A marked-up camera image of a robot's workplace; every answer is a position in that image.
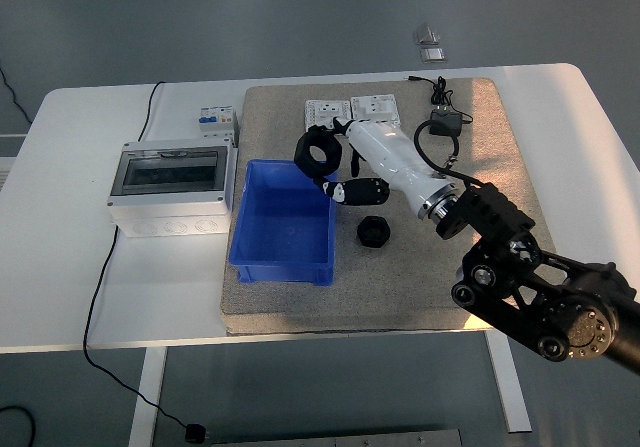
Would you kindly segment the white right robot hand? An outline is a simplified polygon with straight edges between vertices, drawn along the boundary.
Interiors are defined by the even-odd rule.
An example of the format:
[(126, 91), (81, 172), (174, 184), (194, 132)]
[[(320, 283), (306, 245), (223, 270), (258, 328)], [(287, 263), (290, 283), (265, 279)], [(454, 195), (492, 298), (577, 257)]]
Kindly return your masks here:
[[(355, 159), (362, 158), (377, 175), (345, 182), (328, 179), (341, 163), (342, 147), (335, 138), (345, 136)], [(413, 142), (389, 122), (335, 117), (332, 126), (314, 126), (299, 139), (294, 154), (297, 167), (325, 195), (343, 205), (381, 205), (391, 190), (405, 194), (411, 211), (437, 223), (457, 200), (454, 184), (435, 174), (419, 156)]]

